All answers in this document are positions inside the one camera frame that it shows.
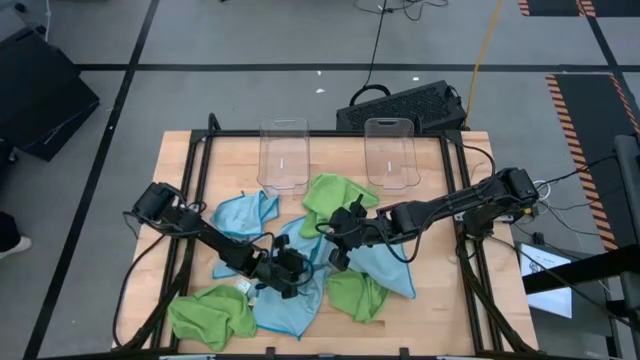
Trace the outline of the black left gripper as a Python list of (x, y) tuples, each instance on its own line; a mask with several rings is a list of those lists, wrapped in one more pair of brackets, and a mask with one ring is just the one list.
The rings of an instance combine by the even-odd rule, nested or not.
[(281, 234), (275, 237), (273, 240), (273, 246), (278, 250), (274, 254), (268, 253), (262, 255), (255, 268), (250, 272), (251, 278), (257, 279), (261, 283), (276, 290), (283, 290), (281, 292), (281, 297), (283, 299), (294, 298), (298, 295), (298, 286), (286, 281), (286, 276), (289, 272), (282, 266), (282, 256), (287, 251), (296, 251), (300, 253), (296, 249), (285, 248), (289, 243), (290, 239), (288, 234)]

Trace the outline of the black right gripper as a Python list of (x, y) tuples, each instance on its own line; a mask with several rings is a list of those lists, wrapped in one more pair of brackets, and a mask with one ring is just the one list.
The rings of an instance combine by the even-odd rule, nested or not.
[(338, 236), (329, 226), (329, 230), (326, 232), (326, 238), (340, 247), (333, 249), (329, 254), (329, 262), (338, 271), (348, 269), (350, 259), (346, 250), (383, 244), (384, 238), (389, 239), (392, 234), (392, 222), (385, 216), (365, 217), (366, 208), (362, 205), (363, 197), (364, 195), (360, 194), (351, 203), (351, 213), (357, 220), (357, 227), (353, 231), (344, 236)]

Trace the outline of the light blue microfiber towel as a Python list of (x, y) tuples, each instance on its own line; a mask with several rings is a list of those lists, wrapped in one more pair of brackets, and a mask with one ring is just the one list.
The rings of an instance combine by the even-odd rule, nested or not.
[(311, 261), (313, 278), (299, 287), (298, 295), (283, 299), (271, 287), (255, 291), (253, 314), (259, 328), (287, 334), (300, 339), (314, 320), (322, 303), (326, 281), (331, 273), (328, 263), (329, 247), (322, 236), (303, 238), (300, 230), (304, 217), (283, 226), (281, 235), (288, 235), (290, 246)]
[(409, 299), (416, 298), (411, 270), (385, 245), (362, 246), (349, 252), (348, 268), (372, 277), (382, 287)]
[(264, 233), (266, 222), (279, 216), (279, 197), (263, 190), (223, 201), (210, 222), (214, 228), (236, 242), (246, 243)]

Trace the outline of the green microfiber towel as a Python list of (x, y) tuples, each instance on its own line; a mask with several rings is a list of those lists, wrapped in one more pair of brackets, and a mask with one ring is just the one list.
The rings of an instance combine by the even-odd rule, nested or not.
[(168, 320), (177, 338), (198, 341), (213, 351), (224, 350), (233, 336), (251, 338), (257, 332), (247, 296), (230, 285), (176, 297), (169, 305)]
[(311, 188), (302, 200), (308, 214), (299, 235), (307, 239), (319, 236), (316, 225), (329, 221), (335, 210), (341, 207), (347, 209), (360, 195), (363, 207), (379, 205), (379, 197), (358, 183), (337, 174), (318, 174), (312, 179)]
[(378, 318), (390, 295), (389, 289), (368, 274), (352, 270), (330, 275), (327, 290), (332, 307), (349, 314), (353, 321), (364, 324)]

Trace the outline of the clear plastic bin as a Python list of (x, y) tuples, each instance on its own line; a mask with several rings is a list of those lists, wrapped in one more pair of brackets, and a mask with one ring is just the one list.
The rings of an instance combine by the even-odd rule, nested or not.
[(414, 124), (404, 118), (371, 118), (364, 125), (367, 180), (379, 192), (400, 192), (421, 181)]
[(269, 196), (303, 195), (310, 182), (309, 124), (303, 118), (260, 124), (257, 182)]

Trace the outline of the monitor with white screen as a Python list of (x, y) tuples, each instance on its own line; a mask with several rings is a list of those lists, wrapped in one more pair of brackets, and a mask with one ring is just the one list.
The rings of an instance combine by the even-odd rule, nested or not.
[[(566, 265), (570, 262), (569, 258), (558, 256), (527, 244), (520, 246), (522, 277), (543, 272), (545, 269)], [(572, 291), (568, 287), (528, 295), (527, 301), (532, 308), (567, 319), (572, 318)]]

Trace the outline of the black diagonal bar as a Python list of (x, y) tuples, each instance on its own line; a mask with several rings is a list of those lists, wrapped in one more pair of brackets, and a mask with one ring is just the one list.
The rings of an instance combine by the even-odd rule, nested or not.
[[(640, 246), (638, 245), (629, 245), (593, 255), (549, 271), (570, 285), (619, 276), (624, 291), (629, 292), (632, 297), (640, 296)], [(568, 287), (544, 270), (524, 276), (523, 284), (527, 294)]]

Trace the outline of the black mat with orange stripes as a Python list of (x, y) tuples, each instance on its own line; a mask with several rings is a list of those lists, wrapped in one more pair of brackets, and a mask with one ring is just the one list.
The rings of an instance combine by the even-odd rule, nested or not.
[(547, 74), (548, 90), (603, 247), (636, 242), (615, 137), (640, 132), (618, 80), (611, 74)]
[(524, 16), (640, 17), (640, 0), (517, 0)]

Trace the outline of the person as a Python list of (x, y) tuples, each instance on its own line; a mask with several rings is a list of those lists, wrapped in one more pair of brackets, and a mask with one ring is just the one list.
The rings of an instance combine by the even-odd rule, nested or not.
[(15, 219), (0, 211), (0, 260), (30, 249), (32, 240), (22, 235)]

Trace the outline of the large black case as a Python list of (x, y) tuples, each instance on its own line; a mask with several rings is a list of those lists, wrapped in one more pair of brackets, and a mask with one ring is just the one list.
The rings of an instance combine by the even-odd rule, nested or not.
[(100, 104), (80, 74), (30, 28), (0, 41), (0, 139), (52, 160)]

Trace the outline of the grey post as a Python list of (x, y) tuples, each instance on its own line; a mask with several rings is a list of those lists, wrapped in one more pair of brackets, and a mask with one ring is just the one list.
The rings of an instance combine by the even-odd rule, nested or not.
[(614, 150), (634, 236), (631, 275), (623, 277), (623, 290), (631, 319), (640, 323), (640, 136), (617, 135)]

